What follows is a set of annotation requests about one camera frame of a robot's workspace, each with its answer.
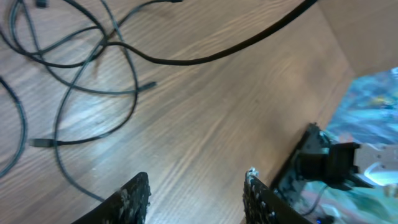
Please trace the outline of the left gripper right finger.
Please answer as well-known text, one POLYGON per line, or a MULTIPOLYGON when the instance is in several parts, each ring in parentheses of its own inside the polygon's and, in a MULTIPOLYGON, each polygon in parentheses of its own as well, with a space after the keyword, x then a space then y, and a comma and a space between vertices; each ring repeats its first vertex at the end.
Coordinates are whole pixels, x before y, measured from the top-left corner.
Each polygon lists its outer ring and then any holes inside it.
POLYGON ((243 204, 247 224, 311 224, 276 196, 251 167, 245 173, 243 204))

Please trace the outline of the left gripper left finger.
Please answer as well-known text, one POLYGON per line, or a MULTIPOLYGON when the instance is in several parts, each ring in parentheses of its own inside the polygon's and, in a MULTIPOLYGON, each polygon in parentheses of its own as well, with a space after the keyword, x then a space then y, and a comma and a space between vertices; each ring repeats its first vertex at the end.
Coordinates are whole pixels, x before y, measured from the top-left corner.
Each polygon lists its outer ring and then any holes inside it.
POLYGON ((140 172, 72 224, 145 224, 150 195, 148 174, 140 172))

